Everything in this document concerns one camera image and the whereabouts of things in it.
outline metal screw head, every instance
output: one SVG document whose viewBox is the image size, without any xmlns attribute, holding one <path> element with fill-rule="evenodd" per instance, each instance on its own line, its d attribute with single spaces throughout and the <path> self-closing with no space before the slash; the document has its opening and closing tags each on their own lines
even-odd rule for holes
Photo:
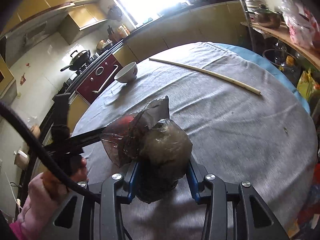
<svg viewBox="0 0 320 240">
<path fill-rule="evenodd" d="M 208 179 L 208 180 L 214 180 L 216 178 L 216 176 L 214 176 L 213 174 L 207 174 L 205 176 L 205 178 Z"/>
<path fill-rule="evenodd" d="M 122 178 L 122 175 L 119 174 L 119 173 L 115 173 L 115 174 L 112 175 L 112 178 L 113 178 L 114 180 L 118 180 L 118 179 L 121 179 L 121 178 Z"/>
<path fill-rule="evenodd" d="M 80 181 L 78 182 L 78 185 L 81 186 L 81 187 L 85 187 L 87 183 L 85 181 Z"/>
<path fill-rule="evenodd" d="M 243 181 L 242 183 L 242 186 L 244 186 L 244 187 L 250 187 L 251 186 L 251 183 L 249 182 L 249 181 Z"/>
</svg>

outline range hood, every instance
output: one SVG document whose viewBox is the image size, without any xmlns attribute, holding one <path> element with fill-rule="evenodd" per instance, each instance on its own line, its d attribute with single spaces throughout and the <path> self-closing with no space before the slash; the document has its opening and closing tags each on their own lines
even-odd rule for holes
<svg viewBox="0 0 320 240">
<path fill-rule="evenodd" d="M 33 46 L 54 34 L 74 5 L 70 3 L 45 12 L 5 34 L 0 40 L 0 53 L 8 68 Z"/>
</svg>

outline yellow bag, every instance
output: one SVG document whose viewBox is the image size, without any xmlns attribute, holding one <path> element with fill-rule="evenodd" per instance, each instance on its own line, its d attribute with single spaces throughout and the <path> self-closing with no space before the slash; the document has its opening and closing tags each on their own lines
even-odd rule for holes
<svg viewBox="0 0 320 240">
<path fill-rule="evenodd" d="M 305 100 L 308 101 L 310 95 L 314 91 L 314 86 L 318 83 L 311 76 L 311 69 L 308 70 L 308 73 L 303 71 L 299 79 L 297 90 L 302 95 Z"/>
</svg>

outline frying pan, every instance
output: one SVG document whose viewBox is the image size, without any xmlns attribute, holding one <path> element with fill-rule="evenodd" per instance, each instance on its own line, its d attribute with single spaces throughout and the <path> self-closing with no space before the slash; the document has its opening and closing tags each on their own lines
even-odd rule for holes
<svg viewBox="0 0 320 240">
<path fill-rule="evenodd" d="M 72 55 L 75 52 L 78 53 L 78 51 L 75 50 L 70 54 L 70 57 L 72 58 L 70 65 L 60 69 L 60 71 L 64 71 L 66 69 L 70 69 L 71 71 L 77 71 L 90 58 L 90 50 L 83 50 L 79 52 L 75 57 L 72 57 Z"/>
</svg>

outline wooden shelf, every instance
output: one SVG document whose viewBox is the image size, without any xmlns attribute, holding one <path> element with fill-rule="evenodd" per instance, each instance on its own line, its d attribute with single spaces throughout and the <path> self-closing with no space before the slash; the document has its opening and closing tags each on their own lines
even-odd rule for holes
<svg viewBox="0 0 320 240">
<path fill-rule="evenodd" d="M 242 25 L 248 26 L 247 22 L 241 22 Z M 313 49 L 304 49 L 296 44 L 294 44 L 289 35 L 289 30 L 287 26 L 280 25 L 278 29 L 270 29 L 260 26 L 258 23 L 251 24 L 252 28 L 262 30 L 264 33 L 269 34 L 284 43 L 288 44 L 290 47 L 294 48 L 297 52 L 301 53 L 303 56 L 310 61 L 318 70 L 320 70 L 320 54 Z"/>
</svg>

